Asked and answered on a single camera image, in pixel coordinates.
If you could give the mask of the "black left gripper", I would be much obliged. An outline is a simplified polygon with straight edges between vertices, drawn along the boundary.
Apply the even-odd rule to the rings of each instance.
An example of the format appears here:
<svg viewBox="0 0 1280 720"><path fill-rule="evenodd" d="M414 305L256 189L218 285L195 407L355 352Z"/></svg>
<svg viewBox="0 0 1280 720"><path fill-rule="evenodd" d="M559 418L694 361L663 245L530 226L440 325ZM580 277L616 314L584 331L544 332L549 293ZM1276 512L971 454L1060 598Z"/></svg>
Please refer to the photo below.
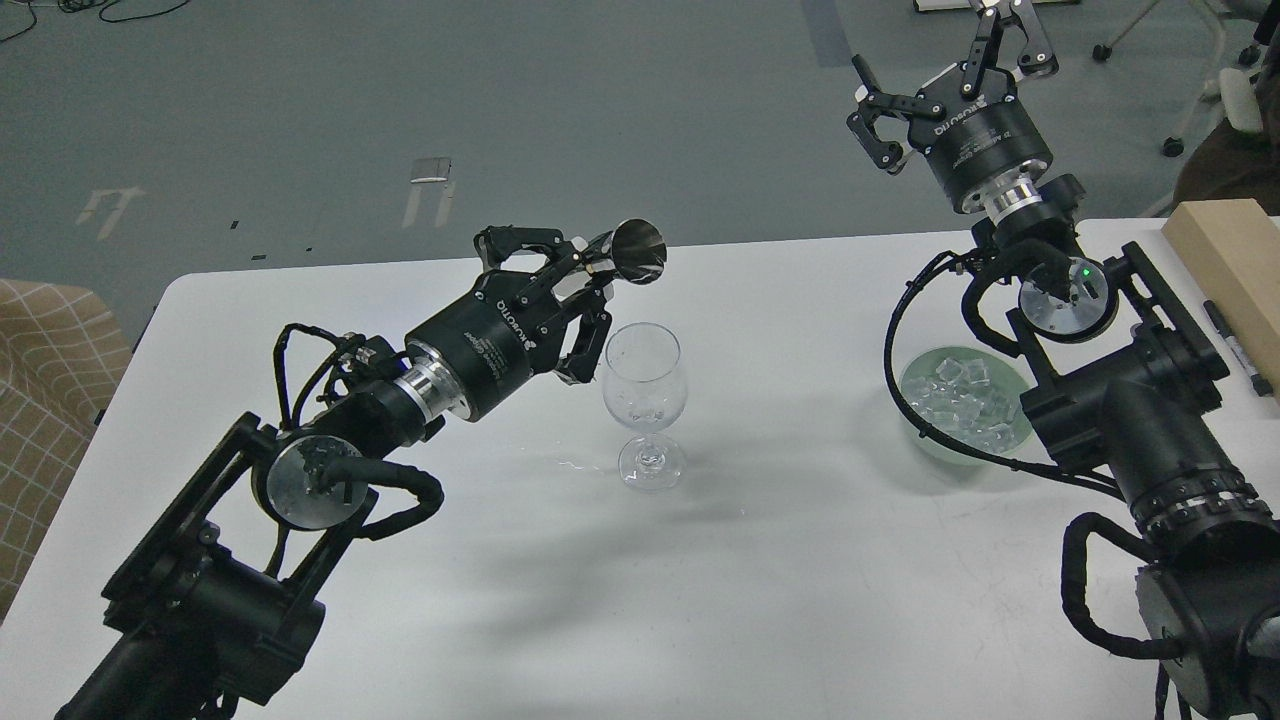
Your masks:
<svg viewBox="0 0 1280 720"><path fill-rule="evenodd" d="M541 373L589 383L611 331L607 282L556 297L558 283L584 269L562 231L489 225L474 246L484 268L474 287L404 337L404 392L426 421L443 413L477 421ZM534 273L504 272L520 252L544 263Z"/></svg>

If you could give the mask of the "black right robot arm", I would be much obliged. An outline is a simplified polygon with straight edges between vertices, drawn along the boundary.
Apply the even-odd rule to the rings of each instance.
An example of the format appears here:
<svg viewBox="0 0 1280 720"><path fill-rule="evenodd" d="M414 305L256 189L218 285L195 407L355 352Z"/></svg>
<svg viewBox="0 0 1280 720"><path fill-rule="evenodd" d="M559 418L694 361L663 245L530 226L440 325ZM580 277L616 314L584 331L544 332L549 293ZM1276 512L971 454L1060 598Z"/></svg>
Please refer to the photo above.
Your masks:
<svg viewBox="0 0 1280 720"><path fill-rule="evenodd" d="M854 55L847 127L890 174L910 151L952 210L978 215L974 249L946 251L908 282L884 336L890 396L919 436L980 461L1120 498L1135 524L1084 512L1062 537L1060 597L1076 633L1157 662L1155 716L1275 719L1277 519L1204 423L1228 365L1137 243L1096 261L1078 242L1084 199L1021 105L1024 79L1059 61L1030 1L974 1L968 55L911 94L886 91ZM1025 359L1021 411L1050 456L1025 462L946 436L905 400L893 342L940 274L969 275L963 320L987 348Z"/></svg>

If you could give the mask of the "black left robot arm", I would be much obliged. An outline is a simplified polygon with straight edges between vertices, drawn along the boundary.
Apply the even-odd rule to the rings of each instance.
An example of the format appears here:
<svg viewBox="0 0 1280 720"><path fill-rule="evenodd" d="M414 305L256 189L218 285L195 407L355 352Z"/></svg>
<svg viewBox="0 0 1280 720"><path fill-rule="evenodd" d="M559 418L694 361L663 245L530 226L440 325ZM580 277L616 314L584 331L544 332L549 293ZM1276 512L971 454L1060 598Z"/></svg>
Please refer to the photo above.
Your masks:
<svg viewBox="0 0 1280 720"><path fill-rule="evenodd" d="M230 719L303 666L317 592L357 539L434 516L442 483L392 462L454 414L476 421L541 373L588 383L611 328L608 290L655 281L666 246L645 222L594 240L489 227L483 273L413 328L380 336L289 324L273 364L279 427L244 414L115 570L105 624L122 637L60 719Z"/></svg>

